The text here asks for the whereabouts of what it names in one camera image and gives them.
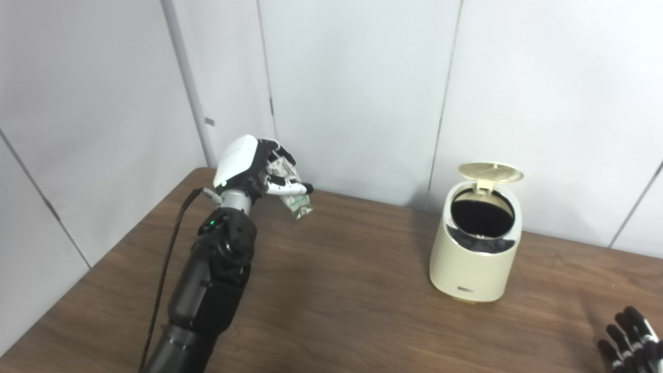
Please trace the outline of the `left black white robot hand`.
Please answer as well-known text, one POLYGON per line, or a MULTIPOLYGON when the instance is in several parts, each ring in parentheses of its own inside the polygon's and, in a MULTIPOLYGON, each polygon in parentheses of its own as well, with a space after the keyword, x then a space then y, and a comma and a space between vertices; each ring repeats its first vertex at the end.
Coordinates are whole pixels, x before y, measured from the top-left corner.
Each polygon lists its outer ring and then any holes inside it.
POLYGON ((283 160, 296 165, 294 157, 278 141, 253 135, 241 136, 220 157, 212 182, 214 191, 222 194, 227 190, 238 190, 252 201, 265 194, 312 194, 312 184, 270 172, 270 164, 283 160))

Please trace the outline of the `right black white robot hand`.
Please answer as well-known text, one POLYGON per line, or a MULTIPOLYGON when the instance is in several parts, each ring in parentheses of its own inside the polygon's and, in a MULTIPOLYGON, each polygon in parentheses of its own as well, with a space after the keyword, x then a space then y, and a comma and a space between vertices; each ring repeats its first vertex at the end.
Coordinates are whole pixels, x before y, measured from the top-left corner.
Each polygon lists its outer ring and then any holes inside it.
POLYGON ((662 340, 649 320, 628 305, 604 329, 596 347, 608 372, 662 372, 662 340))

